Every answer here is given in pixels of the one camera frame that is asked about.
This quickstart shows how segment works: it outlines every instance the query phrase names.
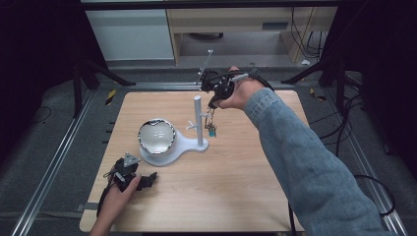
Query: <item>wooden tabletop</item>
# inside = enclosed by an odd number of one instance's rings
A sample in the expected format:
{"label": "wooden tabletop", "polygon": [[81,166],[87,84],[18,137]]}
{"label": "wooden tabletop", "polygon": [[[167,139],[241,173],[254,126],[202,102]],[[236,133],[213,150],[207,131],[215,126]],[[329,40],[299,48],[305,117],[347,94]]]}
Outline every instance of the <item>wooden tabletop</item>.
{"label": "wooden tabletop", "polygon": [[[298,117],[308,124],[295,91],[277,92]],[[130,92],[126,95],[108,147],[96,175],[89,203],[98,203],[115,161],[125,152],[140,157],[138,132],[147,120],[163,118],[187,138],[196,131],[194,96],[202,97],[203,112],[212,93],[201,91]],[[112,231],[125,232],[278,232],[289,231],[287,199],[270,168],[258,131],[237,109],[216,109],[217,137],[208,149],[187,152],[166,167],[141,161],[137,173],[158,173],[151,188],[135,193]],[[90,231],[95,210],[86,209],[80,223]],[[296,221],[296,228],[302,227]]]}

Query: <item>black controller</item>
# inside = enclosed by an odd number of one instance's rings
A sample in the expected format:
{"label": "black controller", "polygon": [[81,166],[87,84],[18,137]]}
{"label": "black controller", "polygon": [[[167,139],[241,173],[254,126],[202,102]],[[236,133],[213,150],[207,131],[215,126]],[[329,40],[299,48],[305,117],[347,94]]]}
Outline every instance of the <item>black controller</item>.
{"label": "black controller", "polygon": [[242,72],[242,71],[229,71],[226,73],[222,73],[218,70],[210,70],[206,69],[203,71],[202,76],[200,77],[201,80],[201,87],[200,90],[202,91],[214,91],[214,97],[208,103],[208,107],[215,109],[214,102],[220,99],[227,99],[229,98],[233,91],[234,91],[234,80],[238,76],[245,76],[250,77],[254,80],[259,81],[263,84],[266,88],[270,88],[273,90],[273,87],[261,77],[261,73],[257,69],[252,69],[251,72]]}
{"label": "black controller", "polygon": [[[114,164],[114,168],[104,175],[105,178],[110,177],[107,187],[103,190],[101,194],[100,202],[97,207],[97,216],[101,211],[101,206],[104,202],[105,197],[107,196],[108,191],[112,185],[112,182],[117,185],[121,192],[124,192],[131,181],[137,176],[136,170],[138,169],[140,160],[130,155],[129,153],[125,154],[125,158],[120,158]],[[150,176],[142,176],[141,181],[139,182],[137,191],[140,191],[142,188],[152,187],[153,181],[156,179],[157,172],[154,172]]]}
{"label": "black controller", "polygon": [[[120,158],[114,164],[114,170],[116,172],[114,174],[113,180],[122,192],[126,190],[130,182],[137,176],[135,172],[139,166],[138,162],[129,165],[129,162],[127,162],[126,160],[126,157]],[[154,172],[150,176],[142,176],[141,181],[139,182],[139,185],[136,188],[136,190],[140,191],[142,188],[152,187],[153,181],[156,179],[156,175],[157,172]]]}

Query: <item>hand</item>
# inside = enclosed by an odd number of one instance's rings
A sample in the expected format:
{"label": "hand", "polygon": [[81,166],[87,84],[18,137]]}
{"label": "hand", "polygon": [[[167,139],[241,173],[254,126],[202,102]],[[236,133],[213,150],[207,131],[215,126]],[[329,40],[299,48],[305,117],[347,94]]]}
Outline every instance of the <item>hand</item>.
{"label": "hand", "polygon": [[89,235],[108,235],[111,225],[136,192],[140,181],[141,176],[135,177],[124,192],[121,192],[115,184],[110,187],[101,206],[100,215]]}
{"label": "hand", "polygon": [[[232,66],[229,69],[229,71],[236,71],[236,70],[239,70],[239,69],[235,66]],[[264,88],[264,85],[262,85],[259,81],[254,80],[252,78],[247,78],[245,80],[235,83],[234,91],[229,98],[225,100],[217,100],[213,104],[222,109],[238,108],[238,109],[243,110],[246,102],[249,100],[252,94],[258,91],[259,89],[263,89],[263,88]]]}

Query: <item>black cable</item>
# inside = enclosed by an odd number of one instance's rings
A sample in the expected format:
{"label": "black cable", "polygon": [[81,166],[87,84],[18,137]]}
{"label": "black cable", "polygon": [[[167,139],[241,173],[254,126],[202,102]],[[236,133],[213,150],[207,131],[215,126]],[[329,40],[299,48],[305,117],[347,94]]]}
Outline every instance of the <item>black cable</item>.
{"label": "black cable", "polygon": [[[294,36],[294,31],[293,31],[294,28],[297,31],[298,37],[301,40],[301,44],[298,42],[297,38]],[[305,52],[307,52],[307,50],[303,45],[303,39],[301,38],[300,32],[298,31],[297,26],[295,25],[295,22],[294,22],[294,7],[291,8],[291,35],[292,35],[292,38],[294,39],[295,43],[297,43],[298,48],[300,49],[301,53],[303,54],[303,56],[305,58],[317,58],[317,55],[309,54],[307,56],[306,53],[305,53]]]}
{"label": "black cable", "polygon": [[215,76],[215,77],[211,77],[210,79],[208,79],[208,82],[213,81],[213,80],[215,80],[215,79],[217,79],[217,78],[224,77],[224,76],[243,75],[243,74],[245,74],[245,73],[246,73],[246,72],[241,72],[241,71],[226,72],[226,73],[223,73],[223,74],[217,75],[217,76]]}
{"label": "black cable", "polygon": [[312,125],[312,124],[314,124],[314,123],[317,123],[317,122],[319,122],[319,121],[322,121],[322,120],[324,120],[324,119],[326,119],[326,118],[328,118],[328,117],[330,117],[330,116],[332,116],[332,115],[335,115],[335,114],[337,114],[337,113],[339,113],[339,111],[334,111],[333,113],[331,113],[331,114],[329,114],[329,115],[327,115],[327,116],[324,116],[324,117],[322,117],[322,118],[320,118],[320,119],[317,119],[317,120],[315,120],[315,121],[310,122],[310,123],[309,123],[309,125]]}
{"label": "black cable", "polygon": [[330,145],[337,145],[337,143],[341,143],[341,142],[343,142],[343,141],[345,141],[345,140],[347,140],[347,138],[349,138],[349,136],[352,134],[352,130],[350,130],[349,131],[349,134],[347,134],[343,139],[341,139],[341,140],[339,140],[339,141],[336,141],[336,142],[333,142],[333,143],[325,143],[324,145],[325,146],[330,146]]}
{"label": "black cable", "polygon": [[289,223],[291,224],[291,234],[292,236],[297,236],[297,230],[295,229],[294,223],[294,212],[292,211],[291,205],[288,203],[288,212],[289,212]]}
{"label": "black cable", "polygon": [[339,148],[340,148],[340,138],[341,138],[341,134],[343,133],[344,127],[347,124],[348,121],[348,117],[349,117],[349,112],[350,112],[350,108],[352,106],[352,102],[354,99],[358,98],[360,95],[355,95],[354,97],[352,97],[350,100],[348,100],[344,106],[344,116],[343,116],[343,122],[341,125],[341,129],[339,131],[339,134],[337,136],[337,142],[336,142],[336,151],[335,151],[335,155],[338,156],[338,152],[339,152]]}
{"label": "black cable", "polygon": [[114,184],[116,184],[116,183],[112,183],[113,182],[113,179],[114,179],[114,175],[116,174],[116,172],[117,171],[115,169],[112,169],[110,172],[107,172],[107,173],[105,173],[103,175],[104,178],[107,178],[107,177],[109,177],[109,178],[107,179],[107,181],[108,181],[107,182],[107,187],[104,188],[103,192],[101,193],[100,200],[98,201],[97,212],[95,213],[95,216],[97,216],[97,217],[98,217],[98,215],[101,212],[101,207],[102,207],[102,205],[104,203],[105,197],[108,194],[108,191],[110,190],[110,188]]}
{"label": "black cable", "polygon": [[390,208],[387,212],[380,213],[380,216],[387,216],[387,215],[389,215],[389,214],[391,214],[391,213],[393,213],[393,212],[395,211],[395,205],[396,205],[396,203],[395,203],[395,197],[393,196],[392,192],[390,191],[390,189],[388,188],[388,186],[387,186],[387,185],[385,185],[385,184],[384,184],[383,182],[381,182],[380,180],[378,180],[378,179],[376,179],[376,178],[374,178],[374,177],[371,177],[371,176],[369,176],[369,175],[362,175],[362,174],[358,174],[358,175],[354,175],[354,177],[355,177],[356,179],[360,179],[360,178],[370,179],[370,180],[372,180],[372,181],[377,182],[377,183],[378,183],[378,184],[380,184],[381,186],[383,186],[384,190],[385,190],[385,191],[387,192],[387,194],[389,195],[389,199],[390,199],[390,201],[391,201],[391,203],[392,203],[392,206],[391,206],[391,208]]}
{"label": "black cable", "polygon": [[319,48],[317,49],[317,54],[319,58],[322,57],[322,37],[323,37],[323,32],[320,31],[320,37],[319,37]]}
{"label": "black cable", "polygon": [[313,38],[313,34],[314,34],[314,32],[313,31],[311,31],[310,32],[310,35],[309,35],[309,39],[307,40],[307,51],[310,53],[310,54],[312,54],[312,55],[317,55],[317,56],[320,56],[320,50],[322,50],[322,32],[320,32],[320,37],[319,37],[319,46],[318,47],[313,47],[313,46],[310,46],[310,42],[311,42],[311,40],[312,40],[312,38]]}
{"label": "black cable", "polygon": [[320,137],[320,139],[322,140],[322,139],[325,139],[325,138],[327,138],[327,137],[330,137],[330,136],[332,136],[332,135],[334,135],[335,133],[337,133],[337,131],[339,131],[341,128],[344,128],[344,126],[346,125],[346,122],[347,122],[347,114],[349,113],[349,109],[351,108],[351,103],[352,103],[352,101],[354,100],[354,99],[356,99],[357,97],[359,97],[359,95],[356,95],[356,96],[354,96],[353,98],[351,98],[351,99],[349,99],[347,102],[346,102],[346,105],[345,105],[345,107],[344,107],[344,109],[342,110],[342,111],[337,111],[337,112],[335,112],[335,113],[333,113],[333,114],[336,114],[336,113],[338,113],[338,112],[342,112],[342,113],[344,113],[344,116],[343,116],[343,120],[342,120],[342,123],[334,130],[334,131],[332,131],[331,133],[329,133],[329,134],[327,134],[327,135],[324,135],[324,136],[321,136]]}
{"label": "black cable", "polygon": [[30,122],[31,124],[42,123],[43,121],[47,120],[52,114],[52,109],[48,106],[40,106],[39,108],[45,108],[45,109],[49,110],[49,114],[47,114],[46,117],[41,119],[41,120]]}

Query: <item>white stand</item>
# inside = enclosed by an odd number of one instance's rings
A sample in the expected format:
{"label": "white stand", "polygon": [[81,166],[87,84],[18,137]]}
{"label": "white stand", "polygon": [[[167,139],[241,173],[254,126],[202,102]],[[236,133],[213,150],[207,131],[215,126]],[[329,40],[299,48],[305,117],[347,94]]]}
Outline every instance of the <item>white stand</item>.
{"label": "white stand", "polygon": [[203,152],[209,147],[209,141],[203,138],[203,122],[202,117],[207,116],[202,114],[202,98],[197,95],[194,97],[194,108],[196,113],[196,125],[188,127],[187,129],[195,129],[197,131],[196,139],[188,139],[175,129],[175,141],[172,144],[169,153],[150,154],[145,151],[142,146],[140,154],[144,161],[153,166],[167,166],[177,160],[183,153],[188,151]]}

